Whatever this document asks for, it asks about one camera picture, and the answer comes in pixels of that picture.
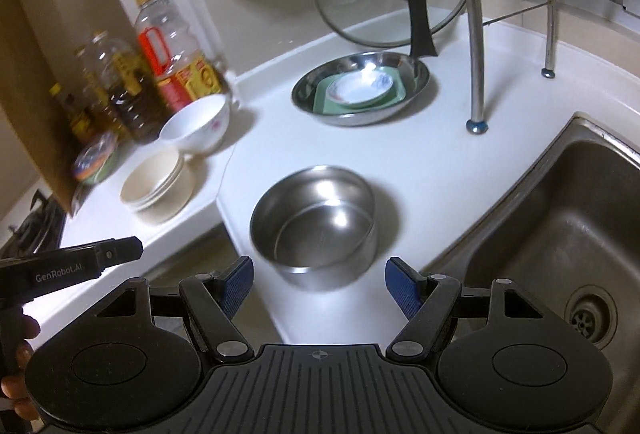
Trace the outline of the person left hand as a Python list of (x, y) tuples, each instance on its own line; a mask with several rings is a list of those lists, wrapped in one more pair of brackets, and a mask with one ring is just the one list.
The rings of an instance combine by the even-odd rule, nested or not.
[(23, 333), (24, 338), (17, 345), (15, 352), (15, 360), (17, 363), (17, 372), (10, 374), (1, 380), (1, 389), (8, 399), (12, 400), (12, 410), (23, 420), (32, 422), (40, 419), (38, 411), (28, 396), (25, 384), (24, 370), (34, 349), (29, 340), (35, 339), (40, 333), (40, 325), (35, 318), (31, 316), (23, 316)]

